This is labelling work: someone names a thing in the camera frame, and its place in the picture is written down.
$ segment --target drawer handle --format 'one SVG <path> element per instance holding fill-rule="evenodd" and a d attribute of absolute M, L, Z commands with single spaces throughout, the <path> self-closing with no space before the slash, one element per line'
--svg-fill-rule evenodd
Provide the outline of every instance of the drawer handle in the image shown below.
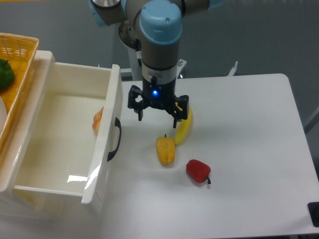
<path fill-rule="evenodd" d="M 117 118 L 117 117 L 115 118 L 115 126 L 120 129 L 120 136 L 119 136 L 119 141 L 118 141 L 118 145 L 116 146 L 116 149 L 112 152 L 109 152 L 108 161 L 110 161 L 112 158 L 114 158 L 115 154 L 119 150 L 120 143 L 121 143 L 122 127 L 121 127 L 121 122 L 120 122 L 119 118 Z"/>

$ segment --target black handle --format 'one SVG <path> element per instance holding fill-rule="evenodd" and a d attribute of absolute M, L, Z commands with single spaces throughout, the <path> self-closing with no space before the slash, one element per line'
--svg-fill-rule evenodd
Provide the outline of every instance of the black handle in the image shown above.
<path fill-rule="evenodd" d="M 120 143 L 121 143 L 122 127 L 121 127 L 121 122 L 117 117 L 115 118 L 115 126 L 120 129 L 120 136 L 119 136 L 119 141 L 118 141 L 118 145 L 116 146 L 116 149 L 112 152 L 109 152 L 108 161 L 110 161 L 112 158 L 114 158 L 115 154 L 119 150 Z"/>
<path fill-rule="evenodd" d="M 308 209 L 313 225 L 319 228 L 319 202 L 308 203 Z"/>

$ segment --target white plate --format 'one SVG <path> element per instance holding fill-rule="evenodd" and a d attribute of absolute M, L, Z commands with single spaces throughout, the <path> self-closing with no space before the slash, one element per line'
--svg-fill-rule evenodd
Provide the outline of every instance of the white plate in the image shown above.
<path fill-rule="evenodd" d="M 3 100 L 0 97 L 0 129 L 2 131 L 6 120 L 6 109 Z"/>

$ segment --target light blue cap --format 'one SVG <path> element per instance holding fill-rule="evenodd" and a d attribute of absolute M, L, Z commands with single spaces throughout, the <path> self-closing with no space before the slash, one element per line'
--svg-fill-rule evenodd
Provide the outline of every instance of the light blue cap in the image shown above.
<path fill-rule="evenodd" d="M 180 9 L 167 0 L 150 1 L 142 8 L 140 27 L 149 41 L 158 45 L 171 45 L 181 35 Z"/>
<path fill-rule="evenodd" d="M 223 5 L 225 0 L 209 0 L 208 10 L 211 10 L 214 7 Z"/>
<path fill-rule="evenodd" d="M 88 4 L 90 6 L 90 9 L 92 11 L 92 14 L 94 16 L 94 19 L 96 21 L 96 23 L 98 24 L 98 26 L 108 26 L 100 17 L 100 15 L 96 12 L 91 0 L 88 0 Z"/>
<path fill-rule="evenodd" d="M 127 2 L 127 0 L 121 0 L 121 5 L 122 5 L 122 8 L 123 8 L 124 14 L 125 14 L 126 17 L 128 17 L 126 15 L 126 2 Z"/>

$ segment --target yellow bell pepper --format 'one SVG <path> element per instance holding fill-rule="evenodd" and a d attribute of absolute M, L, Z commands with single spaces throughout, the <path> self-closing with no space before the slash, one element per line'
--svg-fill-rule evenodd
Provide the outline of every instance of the yellow bell pepper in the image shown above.
<path fill-rule="evenodd" d="M 158 137 L 156 140 L 156 151 L 160 163 L 163 166 L 170 165 L 175 159 L 175 143 L 170 137 Z"/>

